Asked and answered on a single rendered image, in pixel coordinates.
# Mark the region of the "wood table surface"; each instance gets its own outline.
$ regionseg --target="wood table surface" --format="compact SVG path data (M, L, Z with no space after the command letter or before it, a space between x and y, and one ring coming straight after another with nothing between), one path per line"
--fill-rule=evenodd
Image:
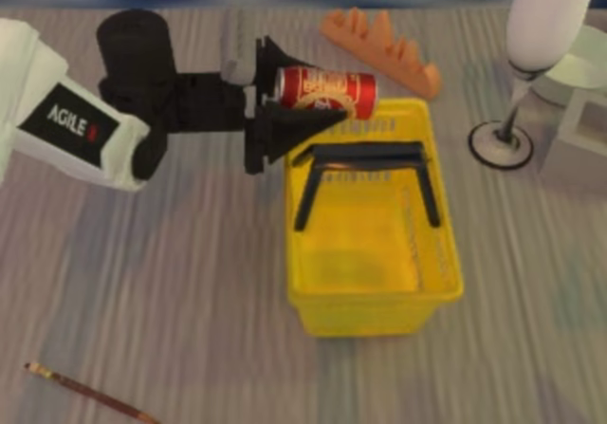
M110 13L0 10L38 28L93 91ZM218 70L223 10L161 13L178 69ZM250 20L297 58L368 71L322 38L323 14ZM246 175L241 134L171 138L137 194L15 154L0 189L0 424L132 422L29 376L32 360L163 424L607 422L607 198L540 178L560 108L527 97L533 160L481 166L467 135L507 108L506 11L390 14L445 80L430 108L463 299L409 337L308 337L285 295L282 167ZM607 28L604 13L589 21ZM383 97L410 95L378 79Z

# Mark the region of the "agile logo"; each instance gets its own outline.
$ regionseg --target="agile logo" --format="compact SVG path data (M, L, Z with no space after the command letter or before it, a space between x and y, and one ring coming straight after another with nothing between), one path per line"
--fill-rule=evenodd
M103 147L119 127L87 99L58 84L19 128L101 168Z
M98 130L94 124L91 124L85 118L81 118L77 114L60 107L59 104L55 104L52 107L46 118L58 123L74 135L86 137L90 142L94 142L97 138Z

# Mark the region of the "brown stick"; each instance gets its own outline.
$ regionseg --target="brown stick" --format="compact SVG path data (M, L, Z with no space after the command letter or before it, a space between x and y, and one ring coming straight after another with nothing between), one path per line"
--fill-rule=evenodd
M37 362L27 363L25 367L32 374L40 375L41 377L55 381L64 386L65 388L74 391L75 393L97 400L99 403L102 403L103 405L110 407L111 409L116 410L117 412L120 412L124 415L131 416L147 424L160 424L158 421L153 419L151 416L145 414L144 412L130 405L127 405L124 402L120 402L115 398L107 396L104 393L95 391L94 389L91 389L88 386L84 386L78 381L75 381L68 377L64 377L63 375L56 374Z

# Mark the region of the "white bowl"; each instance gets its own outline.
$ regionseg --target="white bowl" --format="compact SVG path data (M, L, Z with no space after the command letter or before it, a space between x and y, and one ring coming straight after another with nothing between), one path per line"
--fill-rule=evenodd
M575 89L607 93L607 33L583 26L569 52L532 88L560 106L569 104Z

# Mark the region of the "yellow basket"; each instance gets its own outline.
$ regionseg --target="yellow basket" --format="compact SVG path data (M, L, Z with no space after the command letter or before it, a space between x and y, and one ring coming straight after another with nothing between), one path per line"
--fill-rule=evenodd
M421 166L407 156L415 147L423 149ZM413 333L439 305L461 296L425 102L381 100L372 120L342 122L285 163L288 296L308 333Z

